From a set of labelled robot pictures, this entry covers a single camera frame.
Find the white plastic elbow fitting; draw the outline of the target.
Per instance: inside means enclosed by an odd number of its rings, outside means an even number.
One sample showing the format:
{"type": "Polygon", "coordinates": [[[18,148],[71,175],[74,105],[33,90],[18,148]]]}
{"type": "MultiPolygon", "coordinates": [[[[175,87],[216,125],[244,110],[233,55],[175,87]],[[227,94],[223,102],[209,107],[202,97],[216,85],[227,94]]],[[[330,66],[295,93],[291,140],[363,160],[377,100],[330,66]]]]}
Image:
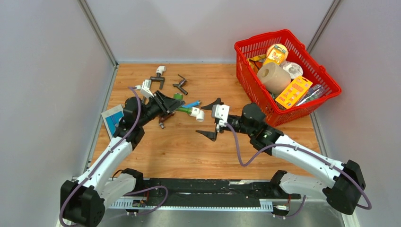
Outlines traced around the white plastic elbow fitting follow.
{"type": "Polygon", "coordinates": [[[189,113],[189,116],[194,117],[196,119],[196,121],[198,121],[198,122],[203,122],[205,119],[204,111],[197,107],[191,108],[191,112],[189,113]]]}

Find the blue faucet with white elbow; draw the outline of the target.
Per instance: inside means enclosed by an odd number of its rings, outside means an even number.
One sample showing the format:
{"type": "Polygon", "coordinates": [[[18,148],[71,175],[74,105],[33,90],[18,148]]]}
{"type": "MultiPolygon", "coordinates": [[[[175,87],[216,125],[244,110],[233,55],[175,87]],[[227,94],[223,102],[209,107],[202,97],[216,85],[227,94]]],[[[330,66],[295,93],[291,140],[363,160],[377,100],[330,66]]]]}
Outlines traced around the blue faucet with white elbow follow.
{"type": "Polygon", "coordinates": [[[197,107],[200,104],[201,104],[201,101],[198,100],[198,101],[195,101],[195,102],[192,102],[192,103],[184,104],[184,105],[182,105],[182,107],[183,108],[192,108],[192,107],[197,107]]]}

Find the red plastic shopping basket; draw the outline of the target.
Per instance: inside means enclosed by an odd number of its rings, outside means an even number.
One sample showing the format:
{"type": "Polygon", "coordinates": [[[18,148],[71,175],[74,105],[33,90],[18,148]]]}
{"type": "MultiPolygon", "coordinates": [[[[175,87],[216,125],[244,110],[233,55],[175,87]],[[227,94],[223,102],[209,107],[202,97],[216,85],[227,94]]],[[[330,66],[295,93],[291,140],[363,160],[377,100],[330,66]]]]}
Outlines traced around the red plastic shopping basket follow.
{"type": "Polygon", "coordinates": [[[266,114],[266,122],[272,126],[279,126],[305,117],[329,99],[342,93],[341,87],[325,67],[314,60],[305,45],[288,29],[267,32],[237,41],[234,49],[236,51],[236,77],[251,102],[255,102],[261,108],[266,114]],[[324,89],[322,97],[288,110],[279,109],[247,61],[248,58],[266,53],[273,44],[284,45],[289,51],[287,60],[299,64],[306,79],[322,85],[324,89]]]}

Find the green plastic faucet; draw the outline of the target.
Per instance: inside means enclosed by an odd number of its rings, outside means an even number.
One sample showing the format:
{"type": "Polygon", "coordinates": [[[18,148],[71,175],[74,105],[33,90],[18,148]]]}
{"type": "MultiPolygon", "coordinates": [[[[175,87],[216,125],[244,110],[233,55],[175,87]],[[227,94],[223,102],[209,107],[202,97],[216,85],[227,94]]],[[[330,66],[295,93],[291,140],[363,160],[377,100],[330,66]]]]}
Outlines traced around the green plastic faucet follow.
{"type": "MultiPolygon", "coordinates": [[[[173,98],[177,99],[177,100],[180,100],[180,101],[183,101],[183,94],[182,93],[175,93],[173,95],[173,98]]],[[[177,111],[183,112],[183,113],[186,113],[186,114],[190,115],[192,113],[192,108],[191,107],[185,107],[185,104],[183,104],[177,109],[177,111]]]]}

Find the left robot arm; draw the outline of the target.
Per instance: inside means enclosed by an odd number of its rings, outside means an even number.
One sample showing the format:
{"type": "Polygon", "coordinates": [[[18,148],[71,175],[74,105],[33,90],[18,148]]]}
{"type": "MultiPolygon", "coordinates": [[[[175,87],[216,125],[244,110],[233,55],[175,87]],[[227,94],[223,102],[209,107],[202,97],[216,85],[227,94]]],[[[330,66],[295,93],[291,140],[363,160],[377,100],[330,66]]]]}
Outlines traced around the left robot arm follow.
{"type": "Polygon", "coordinates": [[[139,174],[126,169],[121,176],[109,182],[109,177],[120,163],[137,147],[143,138],[144,125],[155,118],[173,113],[184,105],[183,100],[168,97],[157,90],[144,104],[135,94],[125,101],[123,117],[104,152],[75,181],[67,180],[61,186],[59,222],[66,227],[96,227],[107,208],[123,195],[139,196],[145,184],[139,174]]]}

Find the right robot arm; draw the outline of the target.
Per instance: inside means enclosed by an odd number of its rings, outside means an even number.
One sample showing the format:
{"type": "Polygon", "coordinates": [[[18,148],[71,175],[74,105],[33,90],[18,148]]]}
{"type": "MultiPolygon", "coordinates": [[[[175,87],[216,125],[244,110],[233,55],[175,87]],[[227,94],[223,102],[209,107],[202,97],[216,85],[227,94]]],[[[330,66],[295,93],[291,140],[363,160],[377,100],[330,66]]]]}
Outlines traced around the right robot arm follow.
{"type": "Polygon", "coordinates": [[[307,177],[278,170],[270,180],[270,192],[274,197],[300,194],[326,200],[332,208],[345,215],[352,215],[357,207],[372,209],[372,203],[365,192],[363,173],[357,162],[348,160],[344,163],[301,145],[267,124],[266,115],[256,103],[246,104],[241,115],[230,114],[230,106],[220,98],[201,109],[211,112],[215,129],[197,132],[211,141],[215,141],[218,134],[224,131],[231,132],[241,166],[249,166],[261,153],[266,153],[311,174],[307,177]]]}

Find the long grey faucet white elbow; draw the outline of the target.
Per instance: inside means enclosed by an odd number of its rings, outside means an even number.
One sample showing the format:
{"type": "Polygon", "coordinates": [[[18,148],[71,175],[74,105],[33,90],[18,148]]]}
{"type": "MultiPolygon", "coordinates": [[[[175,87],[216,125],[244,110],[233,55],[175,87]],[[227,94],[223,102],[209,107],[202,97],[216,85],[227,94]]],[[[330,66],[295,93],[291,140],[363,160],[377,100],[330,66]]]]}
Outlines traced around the long grey faucet white elbow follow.
{"type": "Polygon", "coordinates": [[[165,78],[162,75],[165,71],[166,71],[166,66],[160,65],[160,66],[158,66],[158,68],[156,70],[156,76],[152,76],[149,78],[152,82],[160,83],[159,89],[163,89],[165,78]]]}

